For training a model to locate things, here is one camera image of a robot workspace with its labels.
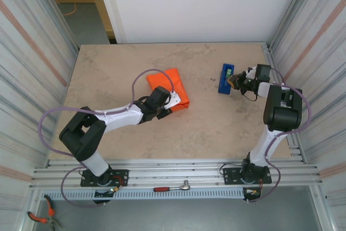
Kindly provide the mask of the red-handled ratchet wrench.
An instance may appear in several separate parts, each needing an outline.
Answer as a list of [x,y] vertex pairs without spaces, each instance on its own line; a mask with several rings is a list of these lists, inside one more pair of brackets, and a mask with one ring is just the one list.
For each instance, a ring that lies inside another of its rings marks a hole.
[[173,190],[190,190],[190,185],[188,180],[184,180],[184,183],[182,186],[179,187],[156,187],[153,189],[154,192],[169,192]]

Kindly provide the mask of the blue tape dispenser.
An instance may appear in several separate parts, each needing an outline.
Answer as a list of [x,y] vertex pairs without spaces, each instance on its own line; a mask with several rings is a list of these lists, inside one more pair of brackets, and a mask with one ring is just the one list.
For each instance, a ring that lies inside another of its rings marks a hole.
[[227,71],[227,69],[231,69],[232,70],[232,75],[233,75],[233,73],[234,73],[234,65],[233,64],[227,64],[227,63],[223,64],[222,70],[221,70],[221,74],[220,74],[220,78],[219,78],[218,92],[220,94],[229,95],[230,92],[231,92],[231,86],[227,82],[228,78],[226,78],[226,71]]

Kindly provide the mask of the orange cloth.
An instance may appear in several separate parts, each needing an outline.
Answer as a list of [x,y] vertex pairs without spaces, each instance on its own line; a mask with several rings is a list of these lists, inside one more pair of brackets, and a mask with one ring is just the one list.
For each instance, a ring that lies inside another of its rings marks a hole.
[[[183,85],[182,79],[180,77],[179,71],[177,68],[171,68],[165,71],[165,73],[170,77],[173,82],[174,90],[179,95],[181,101],[176,106],[172,107],[172,111],[179,111],[183,109],[188,109],[190,105],[190,100],[188,98],[188,94]],[[164,76],[161,72],[156,74],[148,75],[146,77],[147,82],[152,90],[156,87],[162,86],[166,88],[168,91],[172,91],[171,83],[166,76]]]

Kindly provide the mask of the black under-rail bracket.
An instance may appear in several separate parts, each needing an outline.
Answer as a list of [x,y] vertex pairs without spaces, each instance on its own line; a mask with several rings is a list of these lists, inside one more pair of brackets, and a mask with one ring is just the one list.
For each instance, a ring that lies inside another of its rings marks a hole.
[[118,190],[119,190],[119,188],[115,187],[115,188],[111,188],[105,192],[95,191],[94,198],[96,198],[96,199],[93,200],[93,202],[95,204],[107,204],[108,202],[110,202],[110,198],[114,197],[115,193]]
[[262,190],[259,187],[243,188],[244,201],[247,203],[256,202],[262,195]]

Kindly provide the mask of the orange-handled pliers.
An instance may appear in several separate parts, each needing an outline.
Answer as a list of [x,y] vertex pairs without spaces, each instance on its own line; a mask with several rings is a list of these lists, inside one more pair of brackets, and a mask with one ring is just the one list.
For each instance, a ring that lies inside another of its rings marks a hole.
[[28,215],[29,219],[31,219],[35,222],[38,222],[38,223],[47,224],[51,228],[51,231],[56,231],[55,225],[58,225],[60,228],[62,228],[62,226],[54,218],[55,210],[54,210],[54,205],[53,205],[51,198],[48,195],[44,195],[44,198],[48,204],[48,217],[46,217],[46,218],[37,217],[32,212],[27,212],[27,215]]

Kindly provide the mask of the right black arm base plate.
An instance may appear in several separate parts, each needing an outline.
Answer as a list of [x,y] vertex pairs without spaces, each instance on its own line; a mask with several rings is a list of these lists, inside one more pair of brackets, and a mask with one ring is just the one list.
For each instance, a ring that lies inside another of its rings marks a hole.
[[268,167],[257,167],[252,169],[223,168],[224,184],[226,185],[254,185],[262,181],[263,184],[271,184],[271,174]]

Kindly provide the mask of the aluminium rail frame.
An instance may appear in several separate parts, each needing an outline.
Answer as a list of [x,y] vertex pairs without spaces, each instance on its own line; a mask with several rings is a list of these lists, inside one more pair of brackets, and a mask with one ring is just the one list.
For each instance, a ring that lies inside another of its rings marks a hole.
[[[128,188],[176,186],[188,180],[193,188],[221,187],[225,168],[235,168],[240,161],[232,159],[118,159],[109,160],[114,169],[129,171]],[[273,186],[315,186],[322,179],[317,166],[304,164],[300,159],[274,159],[270,175]],[[67,189],[80,187],[81,170],[75,160],[50,160],[46,168],[37,168],[30,189]]]

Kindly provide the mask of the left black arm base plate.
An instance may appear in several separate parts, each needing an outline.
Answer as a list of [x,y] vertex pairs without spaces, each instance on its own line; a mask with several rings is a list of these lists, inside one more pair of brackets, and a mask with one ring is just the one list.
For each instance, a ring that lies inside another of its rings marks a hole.
[[126,169],[108,169],[103,175],[96,176],[90,170],[82,172],[81,187],[119,187],[127,186],[129,171]]

